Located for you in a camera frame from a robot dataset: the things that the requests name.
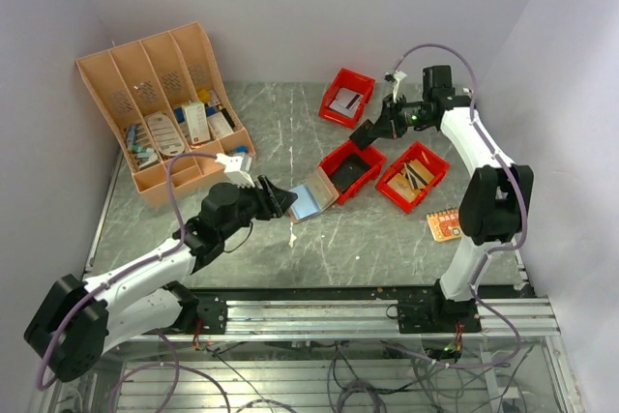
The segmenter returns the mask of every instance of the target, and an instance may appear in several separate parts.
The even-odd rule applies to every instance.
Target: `spiral notebook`
[[[451,241],[462,236],[457,208],[429,213],[427,223],[436,242]]]

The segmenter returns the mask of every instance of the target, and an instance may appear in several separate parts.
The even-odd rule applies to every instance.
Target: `red tray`
[[[376,81],[371,77],[363,76],[362,74],[351,72],[346,68],[342,68],[341,70],[339,70],[336,79],[334,79],[334,81],[331,83],[331,86],[329,86],[329,89],[327,89],[327,92],[325,92],[325,95],[322,98],[322,104],[320,105],[320,109],[318,110],[318,116],[327,120],[335,121],[336,123],[340,123],[346,128],[355,128],[355,126],[359,122],[359,119],[361,118],[361,115],[364,112],[366,104],[369,102],[369,99],[374,92],[375,82]],[[355,116],[352,118],[349,118],[346,115],[342,115],[341,113],[329,108],[329,105],[336,98],[339,89],[342,88],[350,89],[351,91],[362,95],[361,102],[357,107]]]
[[[361,157],[363,161],[369,165],[369,170],[348,188],[345,193],[339,193],[339,198],[337,200],[339,205],[343,205],[346,200],[357,195],[359,189],[370,179],[376,179],[380,174],[383,163],[387,160],[383,154],[373,147],[369,146],[365,150],[359,150],[359,147],[357,147],[352,140],[348,139],[331,154],[322,159],[319,166],[324,170],[327,176],[331,176],[341,163],[352,154],[357,154]]]
[[[434,175],[434,177],[412,202],[408,202],[396,191],[394,191],[387,183],[402,170],[406,162],[412,162],[413,160],[419,160],[421,164]],[[387,168],[380,180],[376,183],[376,188],[405,213],[410,213],[422,202],[422,200],[424,200],[424,198],[426,198],[426,195],[430,189],[441,182],[448,169],[449,164],[447,162],[434,154],[424,144],[415,142]]]

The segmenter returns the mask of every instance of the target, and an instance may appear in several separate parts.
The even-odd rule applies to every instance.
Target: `gray table surface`
[[[266,174],[279,187],[302,183],[320,160],[340,146],[351,130],[318,117],[327,84],[226,84],[228,97],[250,132],[257,157],[252,175]],[[362,118],[374,119],[387,92],[377,84]],[[420,97],[419,86],[404,88],[408,100]],[[426,214],[457,207],[468,184],[464,163],[450,141],[434,129],[410,131],[402,139],[374,143],[393,162],[416,140],[451,165],[442,182],[410,215],[378,192],[375,181],[343,206],[292,225],[288,217],[256,221],[238,250],[223,254],[188,277],[189,287],[300,287],[328,285],[433,284],[448,268],[458,241],[432,239]],[[202,188],[180,199],[184,218],[197,214]],[[169,205],[150,209],[137,193],[125,163],[118,174],[91,273],[110,271],[152,250],[178,227]],[[296,236],[289,246],[290,235]],[[247,231],[228,241],[231,249]],[[513,253],[497,254],[485,283],[516,284],[521,279]]]

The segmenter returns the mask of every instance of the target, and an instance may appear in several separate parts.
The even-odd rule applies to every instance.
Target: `perforated hole pattern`
[[[133,111],[132,103],[125,91],[112,92],[109,95],[109,101],[112,104],[112,109],[117,115],[123,115]]]
[[[188,67],[188,70],[190,71],[193,87],[200,88],[208,85],[209,82],[206,77],[206,70],[204,70],[204,67],[201,64],[196,63],[195,65],[191,65]]]
[[[167,96],[176,96],[183,92],[183,81],[178,72],[172,72],[161,76],[163,90]]]
[[[155,86],[151,81],[140,82],[139,85],[134,86],[137,96],[145,106],[150,106],[159,100]]]

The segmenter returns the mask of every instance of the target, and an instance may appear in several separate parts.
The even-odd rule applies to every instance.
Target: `white wall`
[[[619,0],[531,0],[490,68],[482,114],[535,171],[523,253],[557,312],[589,411],[617,411]]]
[[[198,20],[225,79],[329,81],[342,66],[381,77],[428,41],[484,74],[528,0],[93,1],[117,44]],[[415,58],[406,69],[420,80],[427,60]]]
[[[74,59],[109,47],[88,0],[0,0],[0,409],[26,411],[22,338],[54,281],[83,271],[116,151]]]

